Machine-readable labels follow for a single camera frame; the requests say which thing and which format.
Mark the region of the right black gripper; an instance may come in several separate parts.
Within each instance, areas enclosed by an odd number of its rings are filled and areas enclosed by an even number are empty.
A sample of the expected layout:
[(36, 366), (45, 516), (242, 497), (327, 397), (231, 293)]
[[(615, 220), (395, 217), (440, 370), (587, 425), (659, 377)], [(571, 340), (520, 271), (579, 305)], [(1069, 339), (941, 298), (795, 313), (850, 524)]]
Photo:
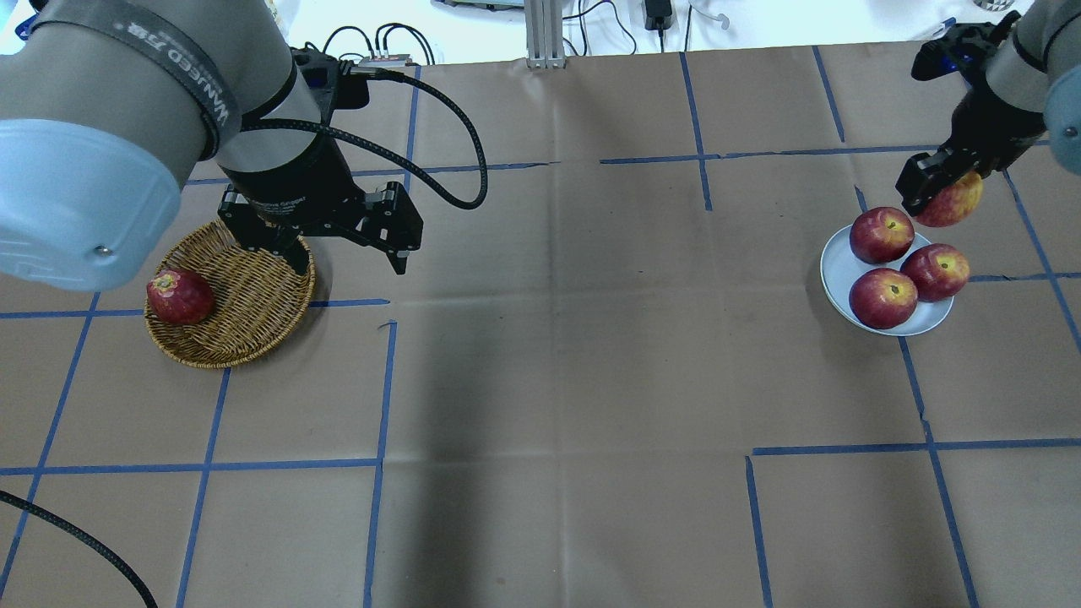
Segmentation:
[(897, 179), (895, 189), (912, 219), (970, 171), (983, 177), (1004, 171), (1046, 130), (1042, 113), (1007, 103), (987, 84), (969, 89), (951, 114), (950, 127), (949, 138), (937, 151), (912, 155)]

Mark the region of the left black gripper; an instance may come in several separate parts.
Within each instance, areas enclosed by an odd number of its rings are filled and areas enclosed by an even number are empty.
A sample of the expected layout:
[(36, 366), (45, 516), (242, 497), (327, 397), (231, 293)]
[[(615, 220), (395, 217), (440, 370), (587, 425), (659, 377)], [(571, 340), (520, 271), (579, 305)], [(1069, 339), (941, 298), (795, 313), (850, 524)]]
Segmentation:
[(405, 274), (422, 243), (421, 212), (405, 186), (364, 191), (332, 136), (307, 135), (298, 149), (276, 149), (279, 141), (285, 136), (240, 135), (238, 155), (221, 154), (231, 195), (224, 197), (219, 217), (240, 246), (309, 274), (310, 252), (298, 237), (339, 237), (375, 247), (396, 274)]

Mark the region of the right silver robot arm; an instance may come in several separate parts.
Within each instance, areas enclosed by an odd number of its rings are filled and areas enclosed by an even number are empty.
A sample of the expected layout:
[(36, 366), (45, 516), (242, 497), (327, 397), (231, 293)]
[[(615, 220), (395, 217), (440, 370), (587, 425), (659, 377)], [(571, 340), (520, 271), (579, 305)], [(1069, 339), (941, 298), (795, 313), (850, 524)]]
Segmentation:
[(949, 138), (910, 157), (896, 182), (904, 211), (926, 214), (932, 199), (970, 173), (1004, 171), (1047, 136), (1058, 166), (1080, 172), (1080, 4), (1035, 1), (999, 23), (951, 24), (924, 42), (918, 81), (957, 72), (969, 85)]

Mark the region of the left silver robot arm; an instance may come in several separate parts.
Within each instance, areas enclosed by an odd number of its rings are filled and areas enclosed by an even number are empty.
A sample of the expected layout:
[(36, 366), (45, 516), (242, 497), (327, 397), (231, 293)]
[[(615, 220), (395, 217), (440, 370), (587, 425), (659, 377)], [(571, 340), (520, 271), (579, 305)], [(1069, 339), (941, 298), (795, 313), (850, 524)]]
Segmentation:
[(375, 247), (393, 272), (421, 247), (405, 188), (366, 193), (329, 133), (368, 80), (286, 47), (263, 1), (37, 1), (3, 57), (3, 272), (108, 291), (177, 217), (193, 166), (231, 181), (219, 216), (243, 249), (307, 269), (302, 237)]

